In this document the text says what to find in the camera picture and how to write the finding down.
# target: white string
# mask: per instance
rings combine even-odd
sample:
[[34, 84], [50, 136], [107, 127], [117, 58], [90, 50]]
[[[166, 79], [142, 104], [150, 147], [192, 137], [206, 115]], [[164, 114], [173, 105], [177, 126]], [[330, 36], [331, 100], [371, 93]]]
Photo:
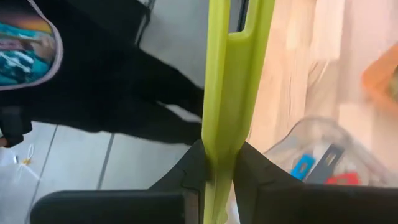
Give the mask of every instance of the white string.
[[[33, 144], [30, 144], [28, 151], [27, 151], [27, 159], [26, 161], [30, 162], [30, 160], [33, 157], [35, 151], [35, 147]], [[20, 162], [19, 163], [19, 167], [17, 170], [17, 179], [16, 182], [19, 182], [21, 180], [21, 176], [22, 176], [22, 171], [24, 170], [24, 168], [30, 173], [32, 174], [33, 177], [35, 177], [37, 180], [40, 180], [40, 177], [28, 166], [28, 164], [25, 164], [24, 162]]]

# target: orange object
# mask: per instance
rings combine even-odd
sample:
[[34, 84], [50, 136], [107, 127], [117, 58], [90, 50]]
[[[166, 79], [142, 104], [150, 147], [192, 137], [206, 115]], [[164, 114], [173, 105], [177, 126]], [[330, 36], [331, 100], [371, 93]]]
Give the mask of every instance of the orange object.
[[371, 99], [382, 109], [398, 115], [398, 102], [389, 93], [389, 84], [398, 66], [398, 44], [392, 46], [363, 73], [362, 84]]

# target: person's leg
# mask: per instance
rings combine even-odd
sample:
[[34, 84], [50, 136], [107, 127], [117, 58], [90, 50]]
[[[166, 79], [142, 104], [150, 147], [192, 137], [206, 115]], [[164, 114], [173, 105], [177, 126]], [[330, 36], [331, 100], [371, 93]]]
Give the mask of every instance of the person's leg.
[[192, 145], [201, 138], [201, 124], [184, 121], [167, 108], [139, 98], [126, 98], [104, 120], [105, 131], [153, 141]]
[[134, 79], [132, 92], [149, 101], [178, 105], [202, 116], [203, 89], [193, 84], [176, 68], [137, 49], [132, 59]]
[[47, 94], [43, 95], [32, 92], [32, 98], [25, 104], [25, 108], [29, 111], [32, 121], [60, 124], [89, 132], [102, 131], [101, 113], [106, 111], [99, 108], [96, 110], [97, 105], [87, 95], [91, 93], [81, 93], [73, 89], [65, 91], [64, 88], [59, 92], [48, 89]]

